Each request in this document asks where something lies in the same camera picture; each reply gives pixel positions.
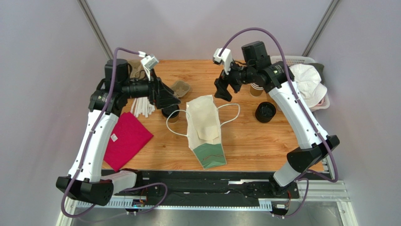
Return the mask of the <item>black cup lid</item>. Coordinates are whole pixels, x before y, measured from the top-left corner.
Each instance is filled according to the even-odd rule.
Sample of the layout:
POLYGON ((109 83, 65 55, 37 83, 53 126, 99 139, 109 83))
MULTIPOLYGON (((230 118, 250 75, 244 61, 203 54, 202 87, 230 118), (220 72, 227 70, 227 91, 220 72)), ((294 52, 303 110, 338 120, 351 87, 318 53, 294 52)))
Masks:
POLYGON ((180 110, 180 108, 178 105, 173 105, 170 107, 163 108, 161 110, 161 113, 165 118, 168 118, 168 117, 175 118, 179 115, 179 110, 180 110))

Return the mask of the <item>single pulp cup carrier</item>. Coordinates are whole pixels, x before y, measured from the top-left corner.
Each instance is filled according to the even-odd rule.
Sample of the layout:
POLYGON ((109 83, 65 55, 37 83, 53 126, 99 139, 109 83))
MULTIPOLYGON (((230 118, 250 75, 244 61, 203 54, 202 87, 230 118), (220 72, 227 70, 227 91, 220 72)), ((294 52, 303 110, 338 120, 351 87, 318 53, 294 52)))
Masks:
POLYGON ((182 80, 176 81, 170 88, 174 91, 174 96, 177 98, 184 97, 191 90, 191 86, 182 80))

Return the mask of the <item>brown paper coffee cup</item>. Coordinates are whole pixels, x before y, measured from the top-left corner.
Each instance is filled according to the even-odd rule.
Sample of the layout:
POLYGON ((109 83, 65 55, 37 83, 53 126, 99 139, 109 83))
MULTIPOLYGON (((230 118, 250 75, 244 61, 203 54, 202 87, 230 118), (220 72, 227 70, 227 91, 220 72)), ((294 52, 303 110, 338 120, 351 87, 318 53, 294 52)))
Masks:
POLYGON ((179 113, 176 113, 176 114, 174 114, 174 115, 171 115, 171 116, 168 118, 167 122, 168 122, 168 123, 176 123, 178 120, 179 120, 179 113))

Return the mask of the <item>stack of paper cups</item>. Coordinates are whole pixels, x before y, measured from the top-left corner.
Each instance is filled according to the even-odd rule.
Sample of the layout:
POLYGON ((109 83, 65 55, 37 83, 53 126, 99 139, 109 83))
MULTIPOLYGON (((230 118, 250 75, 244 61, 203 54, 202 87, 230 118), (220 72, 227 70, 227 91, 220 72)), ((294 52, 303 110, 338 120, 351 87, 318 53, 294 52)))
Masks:
POLYGON ((263 87, 260 87, 260 86, 254 84, 254 83, 251 83, 250 89, 249 89, 249 93, 250 93, 251 96, 259 97, 259 96, 262 95, 263 91, 264 91, 263 87))

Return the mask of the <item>stack of pulp cup carriers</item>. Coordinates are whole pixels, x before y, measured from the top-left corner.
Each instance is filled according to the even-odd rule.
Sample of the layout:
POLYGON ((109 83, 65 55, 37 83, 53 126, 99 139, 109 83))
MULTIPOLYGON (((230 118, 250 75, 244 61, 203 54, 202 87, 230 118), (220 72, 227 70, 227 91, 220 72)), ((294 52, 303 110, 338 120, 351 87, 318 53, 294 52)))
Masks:
POLYGON ((130 79, 143 80, 146 77, 146 73, 142 67, 140 60, 128 60, 128 63, 132 67, 130 79))

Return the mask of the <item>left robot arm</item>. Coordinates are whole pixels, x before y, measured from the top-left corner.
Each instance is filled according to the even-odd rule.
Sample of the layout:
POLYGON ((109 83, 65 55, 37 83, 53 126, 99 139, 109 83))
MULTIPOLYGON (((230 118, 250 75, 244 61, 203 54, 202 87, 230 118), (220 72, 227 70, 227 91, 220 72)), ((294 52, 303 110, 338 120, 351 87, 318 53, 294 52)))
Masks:
POLYGON ((178 105, 181 101, 157 77, 157 60, 141 65, 145 78, 131 79, 132 66, 125 59, 109 60, 105 77, 90 97, 88 123, 77 158, 67 176, 57 178, 56 188, 73 200, 105 206, 111 197, 133 188, 138 172, 122 170, 102 176, 102 162, 107 144, 123 107, 129 98, 146 97, 157 109, 178 105))

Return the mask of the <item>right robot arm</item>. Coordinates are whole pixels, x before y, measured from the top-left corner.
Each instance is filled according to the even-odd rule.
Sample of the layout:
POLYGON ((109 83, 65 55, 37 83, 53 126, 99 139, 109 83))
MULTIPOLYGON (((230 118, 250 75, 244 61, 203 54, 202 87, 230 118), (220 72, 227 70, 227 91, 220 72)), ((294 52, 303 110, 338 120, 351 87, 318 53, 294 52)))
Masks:
POLYGON ((256 84, 275 101, 292 127, 299 147, 287 154, 286 163, 269 178, 269 192, 278 196, 285 193, 291 183, 311 166, 325 158, 339 145, 336 135, 330 136, 318 123, 307 107, 297 88, 295 77, 286 61, 271 62, 262 41, 242 46, 245 64, 235 62, 231 51, 218 48, 213 61, 223 65, 214 82, 216 98, 230 102, 232 95, 227 88, 238 93, 242 85, 256 84))

